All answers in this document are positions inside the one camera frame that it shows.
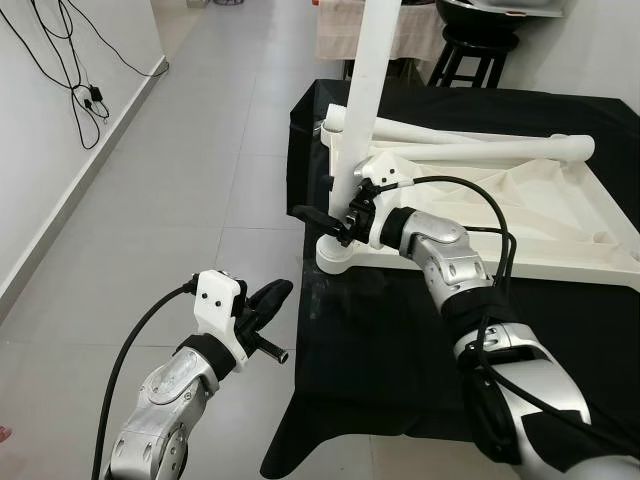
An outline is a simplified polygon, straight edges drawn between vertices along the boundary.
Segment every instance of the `white tube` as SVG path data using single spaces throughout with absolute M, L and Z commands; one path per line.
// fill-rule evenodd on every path
M 491 160 L 548 158 L 565 162 L 586 162 L 595 150 L 589 135 L 570 135 L 522 142 L 485 142 L 475 145 L 419 145 L 370 149 L 370 154 L 385 151 L 412 161 Z
M 402 0 L 367 0 L 338 158 L 331 159 L 329 214 L 343 218 L 356 190 L 356 165 L 367 158 Z
M 324 127 L 331 132 L 342 132 L 346 109 L 342 105 L 330 104 Z M 396 122 L 377 117 L 373 125 L 373 136 L 378 139 L 396 140 L 406 143 L 482 143 L 482 140 L 453 133 L 418 127 L 409 123 Z

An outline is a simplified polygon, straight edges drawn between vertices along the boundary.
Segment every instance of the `baseboard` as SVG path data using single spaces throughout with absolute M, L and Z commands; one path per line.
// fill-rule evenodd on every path
M 156 64 L 153 73 L 161 72 L 168 65 L 163 56 Z M 36 234 L 31 244 L 25 249 L 22 257 L 16 263 L 7 280 L 0 285 L 0 323 L 9 314 L 13 304 L 29 282 L 29 279 L 40 265 L 40 262 L 55 242 L 65 223 L 75 210 L 89 185 L 93 182 L 100 168 L 118 144 L 118 141 L 127 130 L 127 127 L 146 100 L 147 96 L 160 77 L 148 77 L 138 89 L 138 92 L 124 109 L 113 129 L 92 159 L 90 159 L 82 171 L 78 174 L 71 186 L 67 189 L 62 199 L 54 209 L 48 221 Z

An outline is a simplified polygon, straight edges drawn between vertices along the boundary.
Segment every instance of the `bar stool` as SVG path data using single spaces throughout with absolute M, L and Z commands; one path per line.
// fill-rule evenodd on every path
M 519 39 L 506 30 L 490 30 L 487 32 L 446 26 L 442 32 L 446 45 L 436 63 L 427 85 L 450 87 L 454 80 L 472 82 L 472 87 L 482 87 L 489 66 L 493 66 L 487 80 L 487 88 L 497 88 L 507 54 L 518 46 Z M 478 70 L 474 76 L 456 75 L 460 62 L 464 57 L 480 58 Z

